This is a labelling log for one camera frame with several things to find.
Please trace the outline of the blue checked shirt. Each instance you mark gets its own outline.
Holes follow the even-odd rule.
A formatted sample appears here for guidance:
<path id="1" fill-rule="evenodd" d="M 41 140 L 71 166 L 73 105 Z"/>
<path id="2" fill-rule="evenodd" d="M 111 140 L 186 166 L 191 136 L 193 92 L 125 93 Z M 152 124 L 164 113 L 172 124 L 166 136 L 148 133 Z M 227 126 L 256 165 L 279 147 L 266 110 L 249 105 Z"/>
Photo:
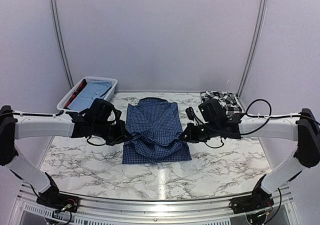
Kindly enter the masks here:
<path id="1" fill-rule="evenodd" d="M 133 138 L 123 144 L 125 165 L 184 162 L 192 159 L 183 132 L 176 102 L 157 97 L 140 99 L 129 104 L 126 129 Z"/>

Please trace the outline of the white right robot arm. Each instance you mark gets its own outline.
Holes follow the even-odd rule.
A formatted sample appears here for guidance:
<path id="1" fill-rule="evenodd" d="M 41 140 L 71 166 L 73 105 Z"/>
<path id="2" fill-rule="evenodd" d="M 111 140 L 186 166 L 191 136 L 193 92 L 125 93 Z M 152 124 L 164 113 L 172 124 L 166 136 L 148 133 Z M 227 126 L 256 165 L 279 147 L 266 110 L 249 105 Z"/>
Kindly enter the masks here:
<path id="1" fill-rule="evenodd" d="M 256 183 L 247 199 L 252 209 L 260 208 L 273 192 L 295 179 L 303 170 L 320 163 L 320 124 L 309 109 L 275 116 L 235 113 L 230 117 L 217 116 L 207 122 L 201 121 L 191 107 L 187 114 L 193 121 L 187 124 L 180 139 L 189 143 L 206 143 L 215 137 L 296 143 L 292 153 Z"/>

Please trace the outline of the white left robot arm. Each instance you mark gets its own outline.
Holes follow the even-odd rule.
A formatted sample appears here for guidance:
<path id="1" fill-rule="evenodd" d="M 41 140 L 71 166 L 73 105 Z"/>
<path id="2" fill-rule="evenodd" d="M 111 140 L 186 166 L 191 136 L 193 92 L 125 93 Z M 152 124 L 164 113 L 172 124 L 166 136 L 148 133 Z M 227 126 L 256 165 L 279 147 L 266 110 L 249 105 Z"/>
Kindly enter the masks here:
<path id="1" fill-rule="evenodd" d="M 63 196 L 53 179 L 35 164 L 51 137 L 99 137 L 103 145 L 114 146 L 132 139 L 121 113 L 113 106 L 87 108 L 81 112 L 27 113 L 4 105 L 0 109 L 0 164 L 30 184 L 41 200 L 53 208 Z"/>

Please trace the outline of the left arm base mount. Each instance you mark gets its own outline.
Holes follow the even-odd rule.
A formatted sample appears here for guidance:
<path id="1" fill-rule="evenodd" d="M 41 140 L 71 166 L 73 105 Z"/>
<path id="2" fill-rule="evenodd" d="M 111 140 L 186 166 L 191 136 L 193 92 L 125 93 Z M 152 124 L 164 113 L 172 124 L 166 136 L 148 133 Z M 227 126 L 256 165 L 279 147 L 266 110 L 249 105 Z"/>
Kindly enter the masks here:
<path id="1" fill-rule="evenodd" d="M 80 204 L 80 198 L 78 196 L 59 193 L 57 196 L 53 196 L 51 198 L 39 196 L 36 199 L 36 202 L 60 212 L 70 211 L 72 213 L 76 213 Z"/>

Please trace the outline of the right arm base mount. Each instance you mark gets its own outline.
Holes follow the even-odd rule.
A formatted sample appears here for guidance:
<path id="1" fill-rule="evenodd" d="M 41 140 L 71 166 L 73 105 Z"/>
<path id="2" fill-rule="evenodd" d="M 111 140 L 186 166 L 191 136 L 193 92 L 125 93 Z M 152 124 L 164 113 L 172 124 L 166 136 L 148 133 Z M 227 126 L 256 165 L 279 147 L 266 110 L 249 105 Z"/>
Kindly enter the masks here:
<path id="1" fill-rule="evenodd" d="M 241 214 L 270 208 L 274 204 L 272 197 L 262 198 L 259 195 L 246 195 L 232 198 L 228 206 L 234 214 Z"/>

